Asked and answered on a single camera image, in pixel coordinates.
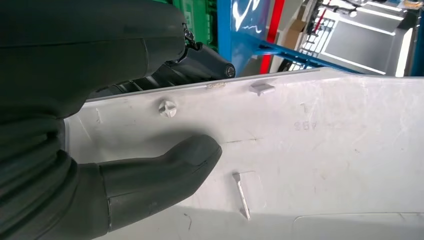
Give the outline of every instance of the red metal bar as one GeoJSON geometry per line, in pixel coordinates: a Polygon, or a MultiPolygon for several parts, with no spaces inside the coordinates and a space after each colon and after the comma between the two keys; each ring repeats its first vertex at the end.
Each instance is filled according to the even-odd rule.
{"type": "Polygon", "coordinates": [[[324,11],[322,11],[321,16],[319,17],[319,20],[316,23],[315,29],[313,30],[314,33],[316,33],[317,32],[317,29],[320,27],[321,22],[323,21],[324,14],[326,14],[326,11],[327,11],[326,8],[324,9],[324,11]]]}
{"type": "MultiPolygon", "coordinates": [[[[269,43],[274,43],[277,36],[278,26],[280,24],[281,15],[283,13],[285,0],[275,0],[274,8],[272,10],[271,23],[269,24],[268,35],[266,41],[269,43]]],[[[262,58],[262,63],[260,65],[260,74],[268,73],[270,68],[271,56],[264,55],[262,58]]]]}

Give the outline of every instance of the cardboard box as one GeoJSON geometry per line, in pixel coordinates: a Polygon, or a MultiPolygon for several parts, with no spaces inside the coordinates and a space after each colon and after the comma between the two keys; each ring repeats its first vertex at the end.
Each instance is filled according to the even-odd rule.
{"type": "Polygon", "coordinates": [[[285,35],[282,46],[294,50],[305,26],[306,22],[295,19],[285,35]]]}
{"type": "Polygon", "coordinates": [[[306,10],[306,5],[301,5],[299,8],[299,12],[297,13],[296,19],[297,20],[302,20],[302,18],[304,17],[305,14],[305,10],[306,10]]]}

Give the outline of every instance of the green container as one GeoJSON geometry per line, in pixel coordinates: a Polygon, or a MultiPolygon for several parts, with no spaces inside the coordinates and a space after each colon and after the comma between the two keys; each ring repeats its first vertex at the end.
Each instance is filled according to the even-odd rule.
{"type": "Polygon", "coordinates": [[[188,29],[196,42],[202,42],[215,51],[218,46],[218,22],[216,0],[155,0],[172,4],[180,9],[187,21],[188,29]]]}

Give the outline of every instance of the white plastic panel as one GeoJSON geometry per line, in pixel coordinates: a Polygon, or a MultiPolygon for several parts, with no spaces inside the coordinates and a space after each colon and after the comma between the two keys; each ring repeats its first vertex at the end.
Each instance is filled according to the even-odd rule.
{"type": "MultiPolygon", "coordinates": [[[[158,156],[192,132],[223,148],[195,195],[102,240],[294,239],[294,231],[316,230],[294,224],[301,216],[424,213],[422,79],[276,73],[88,102],[68,124],[80,163],[158,156]],[[250,92],[263,83],[275,90],[250,92]],[[175,117],[159,114],[164,99],[176,104],[175,117]],[[233,172],[242,173],[250,221],[233,172]]],[[[402,239],[422,233],[423,221],[414,224],[402,239]]],[[[324,230],[322,239],[338,236],[324,230]]]]}

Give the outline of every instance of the blue metal frame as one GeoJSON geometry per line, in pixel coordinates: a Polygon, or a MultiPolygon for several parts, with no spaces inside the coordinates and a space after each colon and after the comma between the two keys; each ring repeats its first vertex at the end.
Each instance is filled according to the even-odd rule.
{"type": "Polygon", "coordinates": [[[218,18],[218,52],[231,62],[231,0],[217,0],[216,10],[218,18]]]}
{"type": "Polygon", "coordinates": [[[279,46],[279,45],[272,44],[266,41],[262,41],[260,48],[256,50],[255,53],[256,55],[277,55],[289,61],[301,63],[304,65],[304,68],[330,67],[330,68],[338,69],[338,70],[349,72],[349,73],[362,74],[361,72],[352,70],[350,68],[340,66],[332,62],[325,61],[313,56],[309,56],[304,53],[300,53],[298,51],[289,49],[287,47],[279,46]]]}
{"type": "Polygon", "coordinates": [[[424,11],[421,10],[420,16],[410,72],[410,75],[414,77],[424,76],[424,11]]]}
{"type": "Polygon", "coordinates": [[[218,53],[231,62],[238,76],[267,32],[271,0],[216,0],[218,53]]]}

